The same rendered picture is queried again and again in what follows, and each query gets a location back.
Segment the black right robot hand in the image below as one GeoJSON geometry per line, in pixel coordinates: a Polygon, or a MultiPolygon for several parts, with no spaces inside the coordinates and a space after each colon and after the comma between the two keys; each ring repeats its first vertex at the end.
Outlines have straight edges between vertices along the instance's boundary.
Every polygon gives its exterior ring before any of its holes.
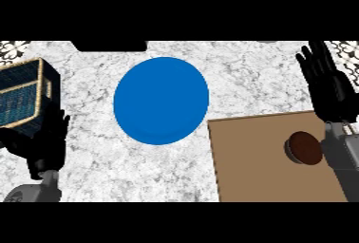
{"type": "Polygon", "coordinates": [[[307,82],[315,115],[323,122],[354,123],[359,117],[359,93],[336,69],[321,41],[310,41],[295,54],[307,82]]]}

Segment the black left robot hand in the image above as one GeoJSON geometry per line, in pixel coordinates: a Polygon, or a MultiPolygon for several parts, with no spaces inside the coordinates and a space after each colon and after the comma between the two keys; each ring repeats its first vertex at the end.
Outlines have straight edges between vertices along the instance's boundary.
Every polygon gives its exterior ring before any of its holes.
{"type": "Polygon", "coordinates": [[[0,147],[26,159],[33,180],[41,179],[41,173],[58,171],[64,165],[67,128],[69,115],[51,105],[44,110],[41,129],[32,138],[10,128],[0,128],[0,147]]]}

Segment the chocolate brown cupcake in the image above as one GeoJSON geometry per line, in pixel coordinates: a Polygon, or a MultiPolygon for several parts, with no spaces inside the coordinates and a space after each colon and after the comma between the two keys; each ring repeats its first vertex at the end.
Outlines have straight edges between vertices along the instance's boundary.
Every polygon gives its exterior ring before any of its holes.
{"type": "Polygon", "coordinates": [[[318,164],[321,160],[320,144],[310,133],[304,131],[293,132],[284,141],[283,148],[284,154],[293,163],[318,164]]]}

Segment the brown wooden tray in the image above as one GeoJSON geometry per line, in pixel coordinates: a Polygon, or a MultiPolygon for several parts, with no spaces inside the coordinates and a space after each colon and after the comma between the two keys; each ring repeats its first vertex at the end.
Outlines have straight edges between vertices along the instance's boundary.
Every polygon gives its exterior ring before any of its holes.
{"type": "Polygon", "coordinates": [[[209,120],[206,129],[222,202],[345,201],[327,164],[296,164],[284,154],[293,132],[323,138],[323,122],[311,111],[209,120]]]}

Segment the blue oval plate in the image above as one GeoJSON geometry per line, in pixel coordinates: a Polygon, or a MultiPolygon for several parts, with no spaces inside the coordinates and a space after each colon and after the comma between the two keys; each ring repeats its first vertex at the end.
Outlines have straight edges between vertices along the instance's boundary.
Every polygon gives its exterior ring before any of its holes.
{"type": "Polygon", "coordinates": [[[113,94],[113,115],[134,140],[150,145],[181,140],[202,123],[206,107],[206,81],[184,60],[147,59],[123,74],[113,94]]]}

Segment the dark blue box gold trim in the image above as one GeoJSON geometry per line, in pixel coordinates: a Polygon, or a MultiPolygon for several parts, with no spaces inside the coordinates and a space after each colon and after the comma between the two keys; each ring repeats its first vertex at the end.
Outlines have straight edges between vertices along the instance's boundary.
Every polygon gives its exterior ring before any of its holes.
{"type": "Polygon", "coordinates": [[[32,137],[42,110],[60,106],[60,74],[42,58],[0,66],[0,127],[32,137]]]}

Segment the black appliance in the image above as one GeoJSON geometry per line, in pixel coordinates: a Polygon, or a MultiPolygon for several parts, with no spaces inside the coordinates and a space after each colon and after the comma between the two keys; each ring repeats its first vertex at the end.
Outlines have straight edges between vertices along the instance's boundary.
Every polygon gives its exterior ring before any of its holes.
{"type": "Polygon", "coordinates": [[[144,41],[72,41],[82,52],[140,52],[147,50],[144,41]]]}

